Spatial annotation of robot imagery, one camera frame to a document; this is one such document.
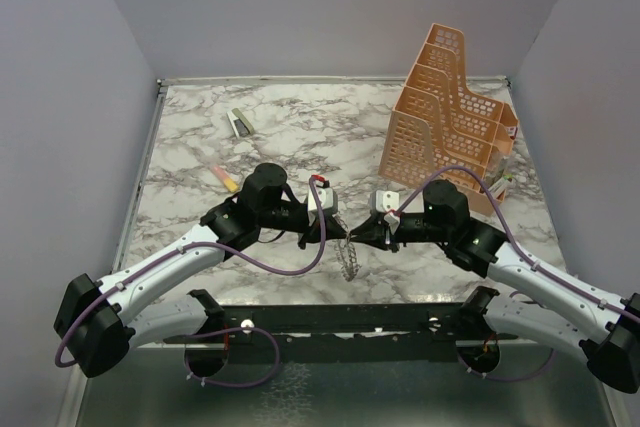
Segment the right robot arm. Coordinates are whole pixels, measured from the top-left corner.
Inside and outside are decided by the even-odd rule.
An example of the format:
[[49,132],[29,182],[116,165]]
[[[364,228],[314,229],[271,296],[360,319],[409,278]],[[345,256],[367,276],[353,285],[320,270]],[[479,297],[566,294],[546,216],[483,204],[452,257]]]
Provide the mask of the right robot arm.
[[461,330],[533,340],[574,356],[620,392],[639,390],[639,297],[624,298],[581,281],[524,250],[506,229],[473,218],[466,196],[447,180],[422,191],[423,209],[404,213],[394,192],[372,196],[370,217],[350,237],[380,250],[434,243],[451,263],[530,298],[519,303],[477,289],[459,314]]

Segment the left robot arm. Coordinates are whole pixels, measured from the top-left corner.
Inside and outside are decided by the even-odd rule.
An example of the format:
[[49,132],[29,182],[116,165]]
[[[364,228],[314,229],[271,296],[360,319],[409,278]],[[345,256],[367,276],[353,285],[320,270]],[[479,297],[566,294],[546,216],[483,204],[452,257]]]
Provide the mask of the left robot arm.
[[195,274],[232,257],[276,275],[309,272],[308,267],[296,271],[272,267],[244,251],[258,242],[264,229],[297,234],[301,248],[309,244],[324,248],[327,241],[346,236],[335,218],[337,211],[337,193],[324,177],[311,176],[307,196],[299,200],[281,166],[258,165],[238,192],[148,259],[98,280],[87,274],[71,280],[53,324],[60,338],[55,365],[77,365],[92,378],[117,365],[152,330],[168,337],[180,335],[180,330],[168,327],[164,315],[152,314],[150,305]]

